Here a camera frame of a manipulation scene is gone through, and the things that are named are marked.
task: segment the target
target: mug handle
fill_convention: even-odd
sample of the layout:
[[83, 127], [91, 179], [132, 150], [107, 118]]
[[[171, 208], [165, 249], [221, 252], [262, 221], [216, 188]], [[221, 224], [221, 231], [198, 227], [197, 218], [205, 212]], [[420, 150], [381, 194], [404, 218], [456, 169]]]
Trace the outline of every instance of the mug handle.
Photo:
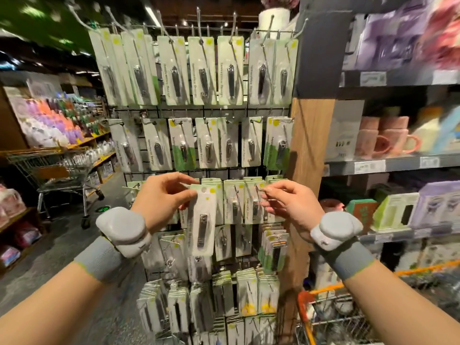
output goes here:
[[380, 140], [383, 142], [383, 143], [386, 143], [387, 144], [387, 147], [384, 149], [384, 150], [380, 150], [380, 151], [374, 151], [372, 153], [372, 157], [376, 157], [376, 156], [382, 156], [383, 154], [387, 153], [390, 149], [391, 149], [391, 145], [390, 145], [390, 141], [387, 137], [384, 137], [384, 136], [381, 136], [380, 134], [377, 135], [377, 141], [375, 142], [375, 144], [377, 144], [379, 142], [379, 138]]
[[414, 146], [412, 149], [410, 149], [410, 150], [403, 150], [403, 151], [401, 152], [401, 154], [403, 154], [403, 155], [411, 154], [411, 153], [413, 153], [414, 151], [417, 151], [418, 149], [420, 149], [420, 148], [422, 147], [422, 140], [421, 140], [419, 137], [414, 136], [414, 135], [412, 135], [412, 134], [409, 134], [409, 135], [407, 136], [407, 138], [409, 138], [409, 139], [414, 139], [414, 140], [415, 140], [415, 146]]

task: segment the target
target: white wrist device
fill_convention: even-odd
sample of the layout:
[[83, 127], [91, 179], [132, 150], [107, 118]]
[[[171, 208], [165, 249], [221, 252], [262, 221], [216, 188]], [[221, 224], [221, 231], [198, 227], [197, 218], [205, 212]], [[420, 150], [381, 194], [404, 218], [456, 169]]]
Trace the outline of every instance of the white wrist device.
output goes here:
[[362, 223], [347, 212], [328, 212], [310, 231], [311, 238], [325, 251], [336, 249], [362, 231]]
[[140, 255], [150, 245], [144, 217], [124, 207], [115, 207], [96, 219], [96, 226], [126, 258]]

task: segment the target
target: wooden post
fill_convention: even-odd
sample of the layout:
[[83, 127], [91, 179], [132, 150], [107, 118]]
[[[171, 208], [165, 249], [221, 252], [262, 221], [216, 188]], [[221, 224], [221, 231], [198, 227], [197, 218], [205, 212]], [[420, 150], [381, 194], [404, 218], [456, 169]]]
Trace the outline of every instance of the wooden post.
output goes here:
[[[291, 107], [294, 118], [291, 157], [287, 178], [306, 185], [318, 196], [324, 169], [324, 156], [335, 99], [297, 99]], [[284, 269], [279, 272], [278, 343], [292, 344], [297, 324], [297, 294], [308, 276], [311, 244], [304, 241], [296, 229], [286, 223], [291, 241]]]

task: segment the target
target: person's left hand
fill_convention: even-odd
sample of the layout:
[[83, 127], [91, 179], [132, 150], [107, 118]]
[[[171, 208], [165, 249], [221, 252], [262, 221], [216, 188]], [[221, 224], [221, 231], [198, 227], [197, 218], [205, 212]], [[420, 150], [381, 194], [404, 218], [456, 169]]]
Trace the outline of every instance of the person's left hand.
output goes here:
[[197, 196], [195, 190], [183, 184], [199, 184], [186, 174], [179, 172], [150, 176], [142, 184], [131, 210], [142, 214], [147, 230], [157, 232], [167, 225], [174, 212], [187, 208], [189, 201]]

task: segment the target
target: shopping cart wheel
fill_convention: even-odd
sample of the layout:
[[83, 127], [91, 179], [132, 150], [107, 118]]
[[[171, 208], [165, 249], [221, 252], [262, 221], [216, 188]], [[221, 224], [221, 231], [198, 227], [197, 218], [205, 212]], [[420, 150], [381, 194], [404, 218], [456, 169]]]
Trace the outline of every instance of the shopping cart wheel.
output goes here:
[[102, 193], [101, 190], [96, 190], [96, 194], [98, 195], [98, 200], [99, 201], [102, 201], [105, 198], [105, 196], [104, 196], [104, 194]]
[[83, 218], [81, 218], [81, 228], [83, 230], [86, 230], [90, 226], [91, 226], [91, 219], [90, 219], [89, 215], [83, 216]]

